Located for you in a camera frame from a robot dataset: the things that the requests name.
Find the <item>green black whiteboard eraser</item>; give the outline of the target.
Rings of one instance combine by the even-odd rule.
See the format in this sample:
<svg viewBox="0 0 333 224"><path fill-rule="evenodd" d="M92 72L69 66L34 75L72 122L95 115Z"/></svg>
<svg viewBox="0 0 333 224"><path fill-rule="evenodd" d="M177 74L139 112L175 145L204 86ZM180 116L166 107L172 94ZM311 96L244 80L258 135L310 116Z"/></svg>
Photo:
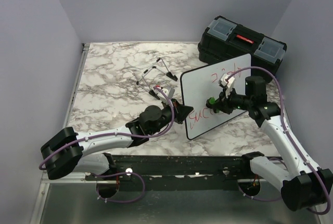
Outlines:
<svg viewBox="0 0 333 224"><path fill-rule="evenodd" d="M214 97L210 97L207 101L206 101L206 107L210 110L212 110L212 107L214 106Z"/></svg>

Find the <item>white whiteboard with red writing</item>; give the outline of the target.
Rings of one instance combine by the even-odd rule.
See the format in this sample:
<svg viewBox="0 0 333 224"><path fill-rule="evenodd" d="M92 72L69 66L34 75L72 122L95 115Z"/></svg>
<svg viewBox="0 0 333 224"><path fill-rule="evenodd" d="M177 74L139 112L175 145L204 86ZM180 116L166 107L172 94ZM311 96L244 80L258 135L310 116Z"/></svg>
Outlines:
<svg viewBox="0 0 333 224"><path fill-rule="evenodd" d="M185 120L186 136L189 140L244 113L244 110L234 110L231 114L214 113L213 110L206 107L206 101L211 97L215 99L219 97L222 91L219 79L224 73L231 75L249 66L251 66L251 55L245 54L182 73L180 84L183 104L194 108Z"/></svg>

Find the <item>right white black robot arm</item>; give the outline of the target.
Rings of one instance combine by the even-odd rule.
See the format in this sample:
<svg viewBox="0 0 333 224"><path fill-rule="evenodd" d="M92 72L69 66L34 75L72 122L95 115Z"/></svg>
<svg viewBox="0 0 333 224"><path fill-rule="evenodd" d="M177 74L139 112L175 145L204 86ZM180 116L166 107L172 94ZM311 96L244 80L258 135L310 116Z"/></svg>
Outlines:
<svg viewBox="0 0 333 224"><path fill-rule="evenodd" d="M236 93L234 83L234 77L223 74L219 80L223 90L218 99L207 100L207 107L215 113L247 111L270 138L286 165L286 169L282 169L262 153L252 152L243 156L244 162L239 165L240 174L245 178L258 175L265 179L280 192L291 211L324 203L330 209L332 172L322 169L301 147L286 125L281 108L268 101L265 80L260 76L246 77L243 95Z"/></svg>

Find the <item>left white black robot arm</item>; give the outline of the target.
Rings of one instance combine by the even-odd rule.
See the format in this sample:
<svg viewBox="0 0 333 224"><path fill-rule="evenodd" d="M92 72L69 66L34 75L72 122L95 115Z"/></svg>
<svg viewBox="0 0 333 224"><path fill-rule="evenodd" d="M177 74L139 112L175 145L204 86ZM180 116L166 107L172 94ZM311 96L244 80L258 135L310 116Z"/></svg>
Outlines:
<svg viewBox="0 0 333 224"><path fill-rule="evenodd" d="M193 107L171 99L163 107L148 106L136 119L116 129L78 133L65 127L41 147L40 170L50 180L60 179L77 168L79 161L96 152L142 145L151 138L166 134L173 124L182 124Z"/></svg>

